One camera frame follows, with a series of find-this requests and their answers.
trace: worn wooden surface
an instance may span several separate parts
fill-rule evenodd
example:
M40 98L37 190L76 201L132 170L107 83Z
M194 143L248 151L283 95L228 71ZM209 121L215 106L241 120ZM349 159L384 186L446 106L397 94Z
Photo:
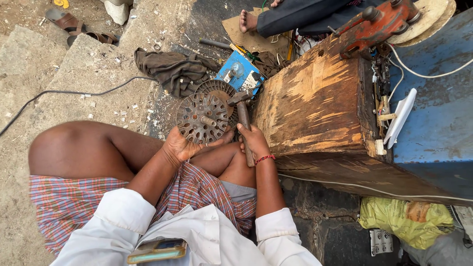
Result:
M389 164L390 151L388 156L374 154L378 129L372 114L372 72L358 57L341 61L338 46L337 39L325 39L265 84L253 124L264 132L280 173L398 195L449 195ZM386 196L360 187L324 185Z

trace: dark pants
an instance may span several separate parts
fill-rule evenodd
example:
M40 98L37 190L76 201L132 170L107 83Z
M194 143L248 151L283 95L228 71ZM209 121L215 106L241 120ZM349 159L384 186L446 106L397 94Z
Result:
M279 6L258 16L257 31L264 38L299 28L300 35L330 33L327 26L339 28L368 6L385 0L366 0L347 5L352 0L284 0Z

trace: wooden hammer handle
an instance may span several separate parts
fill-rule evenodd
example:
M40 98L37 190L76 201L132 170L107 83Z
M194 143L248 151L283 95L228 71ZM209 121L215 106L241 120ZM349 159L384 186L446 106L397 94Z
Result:
M238 111L238 119L240 123L245 126L248 130L251 130L250 125L250 116L248 114L248 109L246 108L246 103L244 101L240 101L236 104L236 109ZM246 155L246 164L248 167L255 166L253 152L250 150L250 146L246 142L246 138L243 137L243 144L245 144L245 155Z

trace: mobile phone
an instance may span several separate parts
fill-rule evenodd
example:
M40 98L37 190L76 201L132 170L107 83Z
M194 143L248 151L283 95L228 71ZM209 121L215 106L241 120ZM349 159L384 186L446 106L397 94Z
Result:
M187 242L181 238L160 239L144 243L128 255L128 264L180 258L185 256Z

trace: gray shorts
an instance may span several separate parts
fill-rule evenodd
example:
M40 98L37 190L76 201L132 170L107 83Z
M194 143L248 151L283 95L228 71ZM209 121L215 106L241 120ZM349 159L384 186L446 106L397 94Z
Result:
M256 189L252 187L240 186L227 181L220 182L232 197L233 202L243 202L256 197Z

